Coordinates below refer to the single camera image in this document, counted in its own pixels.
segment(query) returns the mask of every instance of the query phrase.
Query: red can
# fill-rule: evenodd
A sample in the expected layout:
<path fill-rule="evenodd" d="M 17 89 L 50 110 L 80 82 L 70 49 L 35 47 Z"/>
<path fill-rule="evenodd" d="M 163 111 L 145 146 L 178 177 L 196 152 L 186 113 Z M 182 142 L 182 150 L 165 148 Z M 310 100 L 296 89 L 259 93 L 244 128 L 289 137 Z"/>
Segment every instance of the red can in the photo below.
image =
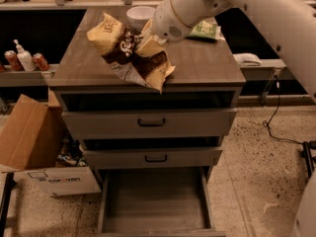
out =
<path fill-rule="evenodd" d="M 4 67 L 4 65 L 0 62 L 0 73 L 4 72 L 6 70 L 6 68 Z"/>
<path fill-rule="evenodd" d="M 13 70 L 19 71 L 23 69 L 23 66 L 20 60 L 18 59 L 17 53 L 15 51 L 13 50 L 6 51 L 4 53 L 4 56 L 9 61 L 9 64 Z"/>
<path fill-rule="evenodd" d="M 33 60 L 41 71 L 46 71 L 49 68 L 49 64 L 45 57 L 41 53 L 33 55 Z"/>

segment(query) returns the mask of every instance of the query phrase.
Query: floor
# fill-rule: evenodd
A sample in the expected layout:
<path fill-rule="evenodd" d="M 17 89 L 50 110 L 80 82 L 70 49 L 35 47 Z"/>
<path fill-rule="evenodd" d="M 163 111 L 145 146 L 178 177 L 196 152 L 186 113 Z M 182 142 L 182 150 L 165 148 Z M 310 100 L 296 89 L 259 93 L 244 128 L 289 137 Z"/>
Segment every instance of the floor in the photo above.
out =
<path fill-rule="evenodd" d="M 301 145 L 275 141 L 263 126 L 275 109 L 238 108 L 207 184 L 215 228 L 228 237 L 290 236 L 307 175 Z M 0 116 L 2 125 L 6 118 Z M 315 140 L 316 106 L 282 106 L 271 127 L 279 137 Z M 9 171 L 5 166 L 0 170 Z M 5 176 L 1 174 L 1 188 Z M 101 194 L 49 197 L 24 172 L 16 172 L 15 181 L 5 236 L 83 237 L 96 233 Z"/>

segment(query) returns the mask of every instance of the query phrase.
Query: drawer handle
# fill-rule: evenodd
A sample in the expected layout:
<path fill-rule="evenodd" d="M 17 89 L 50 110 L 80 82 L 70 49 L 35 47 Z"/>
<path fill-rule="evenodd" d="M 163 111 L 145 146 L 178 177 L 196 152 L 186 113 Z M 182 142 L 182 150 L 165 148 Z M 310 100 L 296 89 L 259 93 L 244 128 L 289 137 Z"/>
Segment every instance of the drawer handle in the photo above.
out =
<path fill-rule="evenodd" d="M 154 162 L 166 162 L 168 159 L 168 155 L 165 155 L 162 159 L 150 159 L 147 155 L 145 155 L 145 161 L 148 163 L 154 163 Z"/>
<path fill-rule="evenodd" d="M 146 122 L 141 118 L 138 119 L 138 125 L 143 127 L 153 127 L 153 126 L 164 126 L 166 123 L 166 119 L 162 118 L 160 122 Z"/>

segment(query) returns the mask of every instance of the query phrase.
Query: white bowl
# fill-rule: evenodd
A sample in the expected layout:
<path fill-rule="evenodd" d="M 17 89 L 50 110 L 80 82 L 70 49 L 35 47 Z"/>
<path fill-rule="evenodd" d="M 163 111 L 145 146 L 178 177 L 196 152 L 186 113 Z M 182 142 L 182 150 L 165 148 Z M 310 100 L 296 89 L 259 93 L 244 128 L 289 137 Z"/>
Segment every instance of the white bowl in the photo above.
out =
<path fill-rule="evenodd" d="M 138 31 L 146 25 L 147 21 L 152 19 L 155 13 L 155 8 L 150 6 L 137 6 L 127 11 L 127 17 L 130 24 Z"/>

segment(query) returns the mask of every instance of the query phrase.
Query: cable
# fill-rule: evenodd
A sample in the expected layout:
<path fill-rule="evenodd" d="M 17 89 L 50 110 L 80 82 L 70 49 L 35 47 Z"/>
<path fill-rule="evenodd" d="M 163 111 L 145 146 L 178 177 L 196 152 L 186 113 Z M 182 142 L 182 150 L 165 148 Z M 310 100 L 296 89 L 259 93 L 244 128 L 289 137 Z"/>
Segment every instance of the cable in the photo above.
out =
<path fill-rule="evenodd" d="M 299 144 L 302 145 L 302 142 L 293 140 L 293 139 L 288 139 L 288 138 L 280 138 L 280 137 L 276 137 L 272 134 L 271 132 L 271 127 L 270 127 L 270 123 L 272 122 L 273 118 L 275 117 L 275 115 L 277 114 L 278 108 L 280 106 L 280 90 L 279 90 L 279 81 L 277 76 L 275 76 L 276 78 L 276 88 L 277 88 L 277 106 L 276 106 L 276 110 L 273 113 L 273 115 L 270 117 L 269 121 L 264 120 L 263 125 L 264 127 L 266 127 L 268 129 L 269 132 L 269 136 L 272 137 L 273 139 L 279 141 L 279 142 L 287 142 L 287 143 L 294 143 L 294 144 Z"/>

